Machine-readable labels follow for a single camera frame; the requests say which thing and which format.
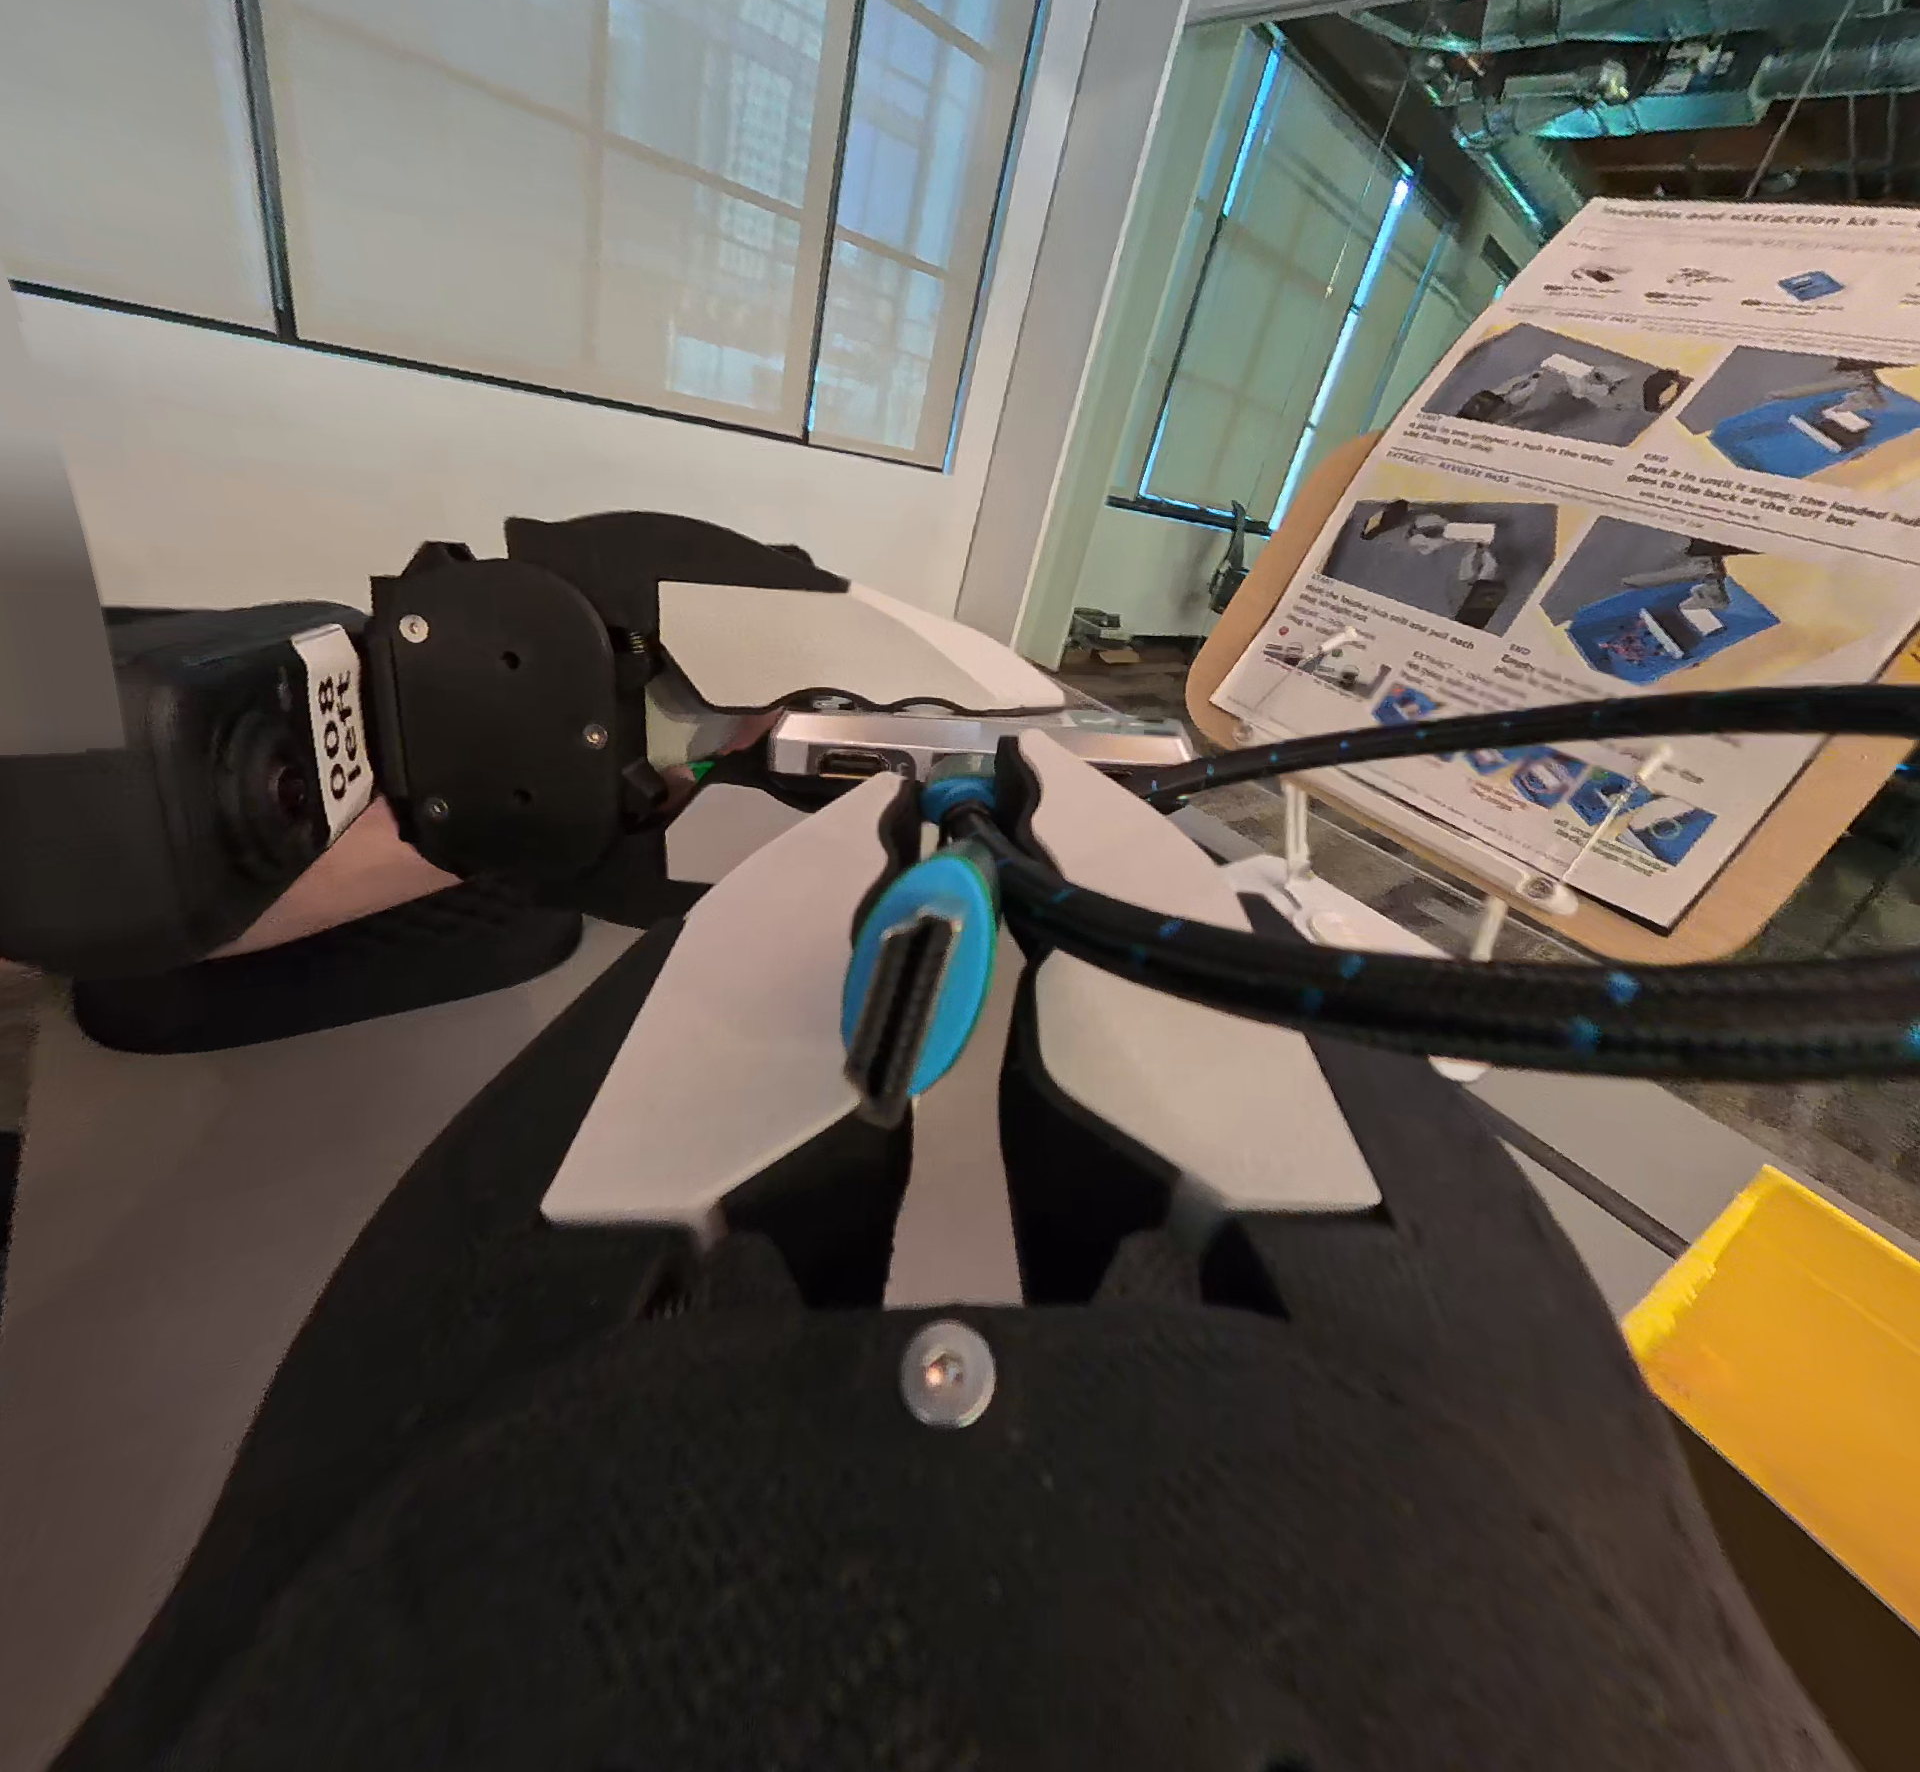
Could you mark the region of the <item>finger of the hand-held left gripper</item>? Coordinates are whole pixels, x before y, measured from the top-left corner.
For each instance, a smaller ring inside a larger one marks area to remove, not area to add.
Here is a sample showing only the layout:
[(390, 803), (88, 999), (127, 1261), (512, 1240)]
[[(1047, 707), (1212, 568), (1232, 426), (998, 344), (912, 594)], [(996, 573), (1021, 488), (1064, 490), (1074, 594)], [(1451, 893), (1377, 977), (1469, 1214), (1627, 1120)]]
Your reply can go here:
[(708, 707), (773, 711), (814, 693), (958, 717), (1066, 709), (1058, 679), (1013, 647), (886, 591), (659, 583), (657, 645)]

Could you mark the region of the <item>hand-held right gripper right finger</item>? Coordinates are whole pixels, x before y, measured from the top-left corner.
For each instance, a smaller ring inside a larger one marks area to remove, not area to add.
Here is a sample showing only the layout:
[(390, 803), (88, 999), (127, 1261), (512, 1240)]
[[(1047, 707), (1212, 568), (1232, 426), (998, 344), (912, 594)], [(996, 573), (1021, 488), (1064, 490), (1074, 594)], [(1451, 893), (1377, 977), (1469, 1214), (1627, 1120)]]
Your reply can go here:
[[(1220, 868), (1048, 731), (1021, 731), (1025, 830), (1070, 882), (1176, 920), (1251, 933)], [(1217, 1213), (1365, 1214), (1379, 1184), (1307, 1046), (1050, 948), (1031, 1012), (1042, 1078), (1098, 1128), (1170, 1166)]]

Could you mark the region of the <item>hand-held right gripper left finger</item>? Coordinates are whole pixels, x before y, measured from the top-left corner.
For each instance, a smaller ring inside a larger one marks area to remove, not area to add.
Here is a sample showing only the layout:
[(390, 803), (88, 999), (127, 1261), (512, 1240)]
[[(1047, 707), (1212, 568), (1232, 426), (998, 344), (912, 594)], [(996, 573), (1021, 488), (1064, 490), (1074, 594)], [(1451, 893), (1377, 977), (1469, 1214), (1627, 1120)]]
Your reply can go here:
[(691, 907), (544, 1189), (549, 1222), (716, 1233), (733, 1191), (853, 1113), (843, 983), (898, 818), (914, 842), (916, 789), (866, 780)]

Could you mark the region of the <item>silver port hub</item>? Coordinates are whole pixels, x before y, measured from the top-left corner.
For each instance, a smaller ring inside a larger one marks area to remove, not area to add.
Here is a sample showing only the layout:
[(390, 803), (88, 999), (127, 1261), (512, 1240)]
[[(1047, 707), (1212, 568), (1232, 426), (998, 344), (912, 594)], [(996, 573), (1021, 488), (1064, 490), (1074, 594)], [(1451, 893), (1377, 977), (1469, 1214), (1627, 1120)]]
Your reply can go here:
[(1102, 707), (968, 717), (912, 711), (785, 711), (766, 734), (766, 768), (781, 780), (850, 783), (882, 772), (929, 781), (951, 758), (993, 760), (999, 742), (1036, 731), (1093, 770), (1157, 775), (1195, 758), (1182, 720), (1148, 720)]

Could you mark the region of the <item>braided hdmi cable green plugs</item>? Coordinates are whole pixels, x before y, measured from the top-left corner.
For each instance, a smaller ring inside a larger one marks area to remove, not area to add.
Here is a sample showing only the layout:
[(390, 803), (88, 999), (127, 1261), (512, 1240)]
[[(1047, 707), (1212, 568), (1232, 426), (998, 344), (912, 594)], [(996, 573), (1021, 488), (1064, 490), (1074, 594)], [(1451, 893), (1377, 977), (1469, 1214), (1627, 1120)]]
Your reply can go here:
[(1090, 886), (1018, 836), (1013, 758), (941, 760), (914, 805), (936, 851), (860, 913), (847, 1075), (896, 1122), (965, 1049), (1003, 917), (1039, 943), (1223, 1017), (1514, 1070), (1699, 1082), (1915, 1078), (1915, 953), (1508, 968), (1178, 918)]

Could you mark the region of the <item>yellow plastic bin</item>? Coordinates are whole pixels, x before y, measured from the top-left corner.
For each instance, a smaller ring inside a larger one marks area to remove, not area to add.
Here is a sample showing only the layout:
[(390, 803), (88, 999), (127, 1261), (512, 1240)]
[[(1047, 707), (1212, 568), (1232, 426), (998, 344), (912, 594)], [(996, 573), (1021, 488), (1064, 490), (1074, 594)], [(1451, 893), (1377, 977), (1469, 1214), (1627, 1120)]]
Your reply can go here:
[(1919, 1259), (1765, 1166), (1622, 1318), (1650, 1392), (1919, 1626)]

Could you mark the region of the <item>white stand base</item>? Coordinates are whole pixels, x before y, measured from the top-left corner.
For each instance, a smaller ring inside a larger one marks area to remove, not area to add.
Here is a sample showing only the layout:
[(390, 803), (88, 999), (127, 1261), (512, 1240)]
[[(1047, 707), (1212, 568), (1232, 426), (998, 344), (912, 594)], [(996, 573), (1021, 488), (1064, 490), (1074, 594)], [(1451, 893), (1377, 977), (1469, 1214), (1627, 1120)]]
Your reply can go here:
[(1334, 887), (1319, 872), (1292, 864), (1283, 853), (1255, 851), (1225, 862), (1219, 869), (1237, 895), (1253, 898), (1261, 913), (1272, 911), (1313, 943), (1336, 952), (1452, 958), (1439, 943), (1420, 939), (1405, 924)]

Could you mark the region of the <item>instruction sheet on stand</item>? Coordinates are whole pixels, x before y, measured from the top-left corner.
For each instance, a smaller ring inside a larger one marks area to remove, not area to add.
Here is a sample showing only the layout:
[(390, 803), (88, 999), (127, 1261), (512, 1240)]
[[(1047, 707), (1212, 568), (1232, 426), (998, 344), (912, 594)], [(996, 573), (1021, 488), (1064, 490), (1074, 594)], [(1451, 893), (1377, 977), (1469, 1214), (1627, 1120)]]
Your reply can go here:
[[(1377, 445), (1377, 432), (1344, 440), (1313, 473), (1247, 582), (1194, 656), (1185, 704), (1198, 732), (1215, 746), (1247, 746), (1240, 720), (1212, 700), (1215, 692), (1266, 627), (1283, 585), (1307, 559), (1359, 466)], [(1536, 874), (1483, 846), (1472, 846), (1463, 835), (1420, 818), (1395, 800), (1361, 800), (1356, 785), (1334, 773), (1307, 775), (1304, 791), (1319, 809), (1341, 814), (1370, 840), (1400, 851), (1403, 864), (1416, 864), (1429, 876), (1457, 884), (1479, 900), (1504, 902), (1519, 920), (1528, 920), (1571, 948), (1631, 965), (1681, 965), (1723, 959), (1752, 943), (1836, 846), (1905, 755), (1907, 746), (1888, 737), (1832, 740), (1670, 934), (1591, 900), (1577, 900), (1570, 911), (1528, 900), (1524, 889)]]

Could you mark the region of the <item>printed instruction sheet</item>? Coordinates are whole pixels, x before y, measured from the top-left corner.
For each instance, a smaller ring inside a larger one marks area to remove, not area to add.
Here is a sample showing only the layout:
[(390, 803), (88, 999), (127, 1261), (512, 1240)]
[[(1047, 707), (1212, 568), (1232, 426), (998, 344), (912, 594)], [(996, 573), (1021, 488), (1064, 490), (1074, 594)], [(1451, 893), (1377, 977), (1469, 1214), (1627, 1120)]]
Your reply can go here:
[[(1715, 690), (1915, 697), (1914, 204), (1591, 200), (1412, 391), (1215, 702), (1247, 746)], [(1670, 934), (1809, 734), (1334, 762)]]

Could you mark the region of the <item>silver ventilation duct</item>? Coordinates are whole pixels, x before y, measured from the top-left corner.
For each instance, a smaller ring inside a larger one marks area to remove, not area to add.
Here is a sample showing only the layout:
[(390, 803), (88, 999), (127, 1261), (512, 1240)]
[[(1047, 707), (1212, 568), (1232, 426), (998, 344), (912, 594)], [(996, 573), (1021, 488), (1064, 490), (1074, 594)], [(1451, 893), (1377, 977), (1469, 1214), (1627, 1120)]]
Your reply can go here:
[(1455, 141), (1582, 196), (1919, 196), (1919, 0), (1429, 0), (1412, 76)]

